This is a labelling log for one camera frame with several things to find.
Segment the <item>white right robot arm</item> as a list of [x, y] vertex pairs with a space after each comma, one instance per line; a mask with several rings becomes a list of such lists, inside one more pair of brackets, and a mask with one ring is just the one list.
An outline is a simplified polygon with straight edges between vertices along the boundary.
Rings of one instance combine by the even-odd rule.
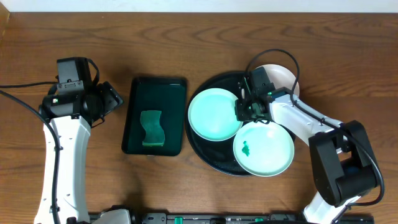
[[345, 211], [359, 207], [358, 199], [379, 187], [379, 203], [385, 183], [364, 126], [358, 121], [331, 119], [302, 102], [292, 90], [275, 89], [272, 83], [246, 87], [248, 96], [235, 101], [237, 119], [248, 126], [281, 127], [310, 149], [317, 194], [304, 209], [309, 223], [336, 223]]

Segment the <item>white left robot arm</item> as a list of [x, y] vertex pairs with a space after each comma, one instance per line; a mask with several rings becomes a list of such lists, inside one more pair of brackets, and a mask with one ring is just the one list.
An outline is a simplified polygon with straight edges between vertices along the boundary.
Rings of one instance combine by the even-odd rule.
[[46, 145], [42, 196], [35, 223], [89, 223], [85, 197], [86, 150], [94, 122], [123, 99], [109, 82], [59, 83], [43, 98]]

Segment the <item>green sponge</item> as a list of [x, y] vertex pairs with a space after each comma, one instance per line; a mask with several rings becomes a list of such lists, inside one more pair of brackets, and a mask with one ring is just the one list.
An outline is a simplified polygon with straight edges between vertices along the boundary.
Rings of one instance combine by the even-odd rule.
[[141, 112], [140, 124], [145, 131], [142, 145], [144, 147], [163, 146], [165, 133], [160, 124], [162, 112], [159, 110], [146, 110]]

